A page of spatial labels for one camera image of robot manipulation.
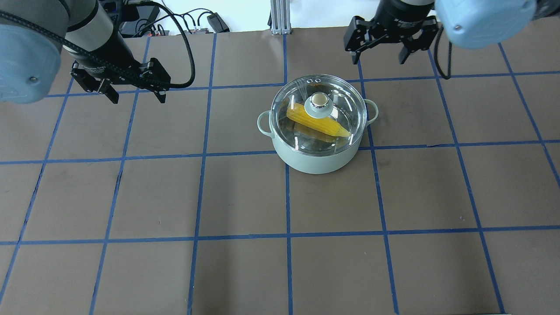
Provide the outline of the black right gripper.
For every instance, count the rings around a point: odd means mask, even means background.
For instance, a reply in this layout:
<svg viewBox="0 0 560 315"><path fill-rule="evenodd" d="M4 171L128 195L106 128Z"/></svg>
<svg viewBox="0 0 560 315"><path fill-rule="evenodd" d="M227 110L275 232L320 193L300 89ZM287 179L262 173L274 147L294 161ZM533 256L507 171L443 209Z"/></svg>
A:
<svg viewBox="0 0 560 315"><path fill-rule="evenodd" d="M350 52L352 64L357 65L363 51L380 44L402 43L398 60L400 65L416 51L430 48L440 30L435 16L428 16L417 22L388 20L384 26L376 19L366 21L360 16L353 16L343 36L344 50Z"/></svg>

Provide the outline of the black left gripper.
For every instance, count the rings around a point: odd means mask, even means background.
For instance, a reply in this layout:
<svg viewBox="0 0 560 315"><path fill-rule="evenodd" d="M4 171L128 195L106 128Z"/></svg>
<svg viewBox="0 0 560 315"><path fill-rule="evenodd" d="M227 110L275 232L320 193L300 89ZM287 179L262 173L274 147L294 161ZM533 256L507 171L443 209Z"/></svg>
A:
<svg viewBox="0 0 560 315"><path fill-rule="evenodd" d="M113 104L118 104L119 94L114 89L118 84L130 84L154 93L161 104L166 103L166 92L171 78L157 58L145 63L125 66L114 70L108 66L86 66L75 60L70 75L85 92L98 92Z"/></svg>

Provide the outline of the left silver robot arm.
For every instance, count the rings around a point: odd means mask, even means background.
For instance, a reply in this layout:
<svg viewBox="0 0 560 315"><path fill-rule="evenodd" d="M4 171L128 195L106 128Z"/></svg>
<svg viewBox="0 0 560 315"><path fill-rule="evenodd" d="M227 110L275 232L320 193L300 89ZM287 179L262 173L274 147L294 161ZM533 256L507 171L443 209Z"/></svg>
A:
<svg viewBox="0 0 560 315"><path fill-rule="evenodd" d="M166 100L171 78L151 58L132 54L101 0L1 2L1 100L27 104L46 97L60 70L61 52L74 59L70 74L85 92L114 104L116 84L130 84Z"/></svg>

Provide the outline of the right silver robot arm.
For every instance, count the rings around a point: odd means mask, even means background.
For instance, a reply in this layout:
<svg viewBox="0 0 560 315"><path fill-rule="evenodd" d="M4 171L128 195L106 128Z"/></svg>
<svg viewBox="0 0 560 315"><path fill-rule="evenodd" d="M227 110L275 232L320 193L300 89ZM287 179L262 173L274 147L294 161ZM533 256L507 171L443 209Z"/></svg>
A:
<svg viewBox="0 0 560 315"><path fill-rule="evenodd" d="M400 64L428 50L437 34L465 49L502 42L531 21L558 16L557 0L382 0L372 20L352 17L343 37L353 64L367 49L402 44Z"/></svg>

